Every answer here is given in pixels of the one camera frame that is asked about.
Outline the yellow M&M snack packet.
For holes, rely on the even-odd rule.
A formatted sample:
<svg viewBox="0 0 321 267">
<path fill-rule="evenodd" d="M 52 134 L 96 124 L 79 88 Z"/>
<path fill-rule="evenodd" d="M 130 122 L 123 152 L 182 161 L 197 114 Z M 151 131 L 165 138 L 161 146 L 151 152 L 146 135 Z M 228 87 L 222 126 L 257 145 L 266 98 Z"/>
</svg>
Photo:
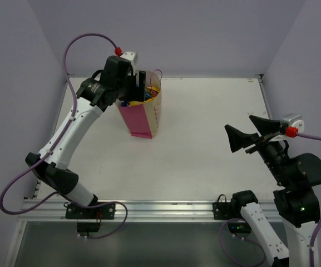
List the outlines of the yellow M&M snack packet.
<svg viewBox="0 0 321 267">
<path fill-rule="evenodd" d="M 160 89 L 155 86 L 149 86 L 146 88 L 146 97 L 147 98 L 155 98 L 159 93 Z"/>
</svg>

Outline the pink beige paper bag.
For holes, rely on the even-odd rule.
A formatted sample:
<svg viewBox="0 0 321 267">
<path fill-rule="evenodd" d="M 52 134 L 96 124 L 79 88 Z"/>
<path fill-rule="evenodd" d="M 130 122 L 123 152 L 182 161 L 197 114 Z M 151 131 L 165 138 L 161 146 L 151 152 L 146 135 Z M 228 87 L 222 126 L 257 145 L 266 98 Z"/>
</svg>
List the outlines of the pink beige paper bag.
<svg viewBox="0 0 321 267">
<path fill-rule="evenodd" d="M 155 86 L 161 90 L 162 73 L 159 69 L 146 72 L 146 88 Z M 161 117 L 162 92 L 153 98 L 151 102 L 142 105 L 121 107 L 122 101 L 117 101 L 116 106 L 121 117 L 133 137 L 153 139 L 159 129 Z"/>
</svg>

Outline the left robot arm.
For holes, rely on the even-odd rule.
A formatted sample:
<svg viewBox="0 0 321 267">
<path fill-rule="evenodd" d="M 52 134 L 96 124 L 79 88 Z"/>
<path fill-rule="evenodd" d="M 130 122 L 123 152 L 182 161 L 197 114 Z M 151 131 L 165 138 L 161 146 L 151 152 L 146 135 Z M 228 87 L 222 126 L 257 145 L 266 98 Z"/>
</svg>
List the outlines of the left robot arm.
<svg viewBox="0 0 321 267">
<path fill-rule="evenodd" d="M 28 166 L 37 165 L 33 170 L 37 178 L 79 204 L 78 212 L 88 219 L 97 214 L 97 197 L 68 166 L 86 132 L 109 106 L 117 101 L 145 99 L 145 79 L 137 81 L 136 62 L 136 52 L 108 57 L 102 70 L 81 83 L 75 103 L 48 144 L 26 157 Z"/>
</svg>

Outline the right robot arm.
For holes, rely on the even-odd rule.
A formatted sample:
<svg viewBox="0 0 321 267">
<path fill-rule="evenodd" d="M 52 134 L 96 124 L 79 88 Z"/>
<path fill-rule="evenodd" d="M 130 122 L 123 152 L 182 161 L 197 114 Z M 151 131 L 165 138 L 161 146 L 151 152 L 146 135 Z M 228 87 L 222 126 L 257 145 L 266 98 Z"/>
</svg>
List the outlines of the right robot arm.
<svg viewBox="0 0 321 267">
<path fill-rule="evenodd" d="M 232 152 L 245 149 L 257 152 L 281 188 L 273 192 L 274 204 L 285 227 L 287 244 L 283 244 L 263 211 L 255 194 L 234 193 L 230 201 L 232 216 L 245 220 L 255 234 L 269 266 L 320 265 L 318 249 L 311 240 L 321 215 L 313 188 L 321 185 L 321 159 L 311 153 L 288 155 L 288 138 L 304 131 L 304 121 L 297 114 L 281 120 L 251 115 L 256 133 L 243 133 L 225 125 Z"/>
</svg>

